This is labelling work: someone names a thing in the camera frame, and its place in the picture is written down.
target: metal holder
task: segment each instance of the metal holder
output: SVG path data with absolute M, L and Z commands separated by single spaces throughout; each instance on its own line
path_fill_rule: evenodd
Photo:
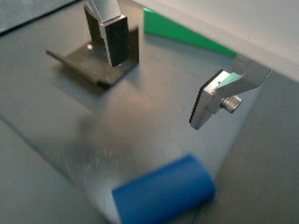
M 130 31 L 130 57 L 122 65 L 112 67 L 108 64 L 104 39 L 100 37 L 99 21 L 87 5 L 84 11 L 91 41 L 67 57 L 51 51 L 47 53 L 94 84 L 110 87 L 139 62 L 138 27 Z

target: blue cylinder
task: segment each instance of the blue cylinder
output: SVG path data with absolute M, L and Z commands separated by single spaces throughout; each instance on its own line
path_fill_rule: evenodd
M 123 224 L 166 223 L 215 194 L 200 161 L 188 155 L 112 191 Z

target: metal bracket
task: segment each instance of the metal bracket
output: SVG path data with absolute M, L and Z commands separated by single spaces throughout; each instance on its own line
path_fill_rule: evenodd
M 108 64 L 106 41 L 100 36 L 99 20 L 95 18 L 87 5 L 84 6 L 84 11 L 88 20 L 91 41 L 67 57 L 51 51 L 47 51 L 47 53 L 92 83 L 111 86 L 139 62 L 138 27 L 128 33 L 128 59 L 122 65 L 112 67 Z
M 232 71 L 234 73 L 227 73 L 219 70 L 200 88 L 190 120 L 196 130 L 220 109 L 231 114 L 235 112 L 242 103 L 236 95 L 258 88 L 272 72 L 242 55 L 235 59 Z

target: metal bolt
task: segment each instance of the metal bolt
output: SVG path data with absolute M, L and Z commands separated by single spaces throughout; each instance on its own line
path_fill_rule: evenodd
M 226 98 L 220 104 L 220 107 L 224 108 L 231 114 L 236 111 L 239 105 L 242 103 L 242 99 L 232 95 L 230 98 Z
M 92 46 L 92 45 L 87 45 L 87 48 L 88 48 L 89 50 L 92 50 L 92 49 L 94 49 L 94 46 Z

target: green object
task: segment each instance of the green object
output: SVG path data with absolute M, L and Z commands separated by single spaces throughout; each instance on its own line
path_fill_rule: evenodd
M 204 38 L 200 34 L 188 30 L 148 9 L 144 9 L 144 31 L 220 53 L 236 55 L 227 47 Z

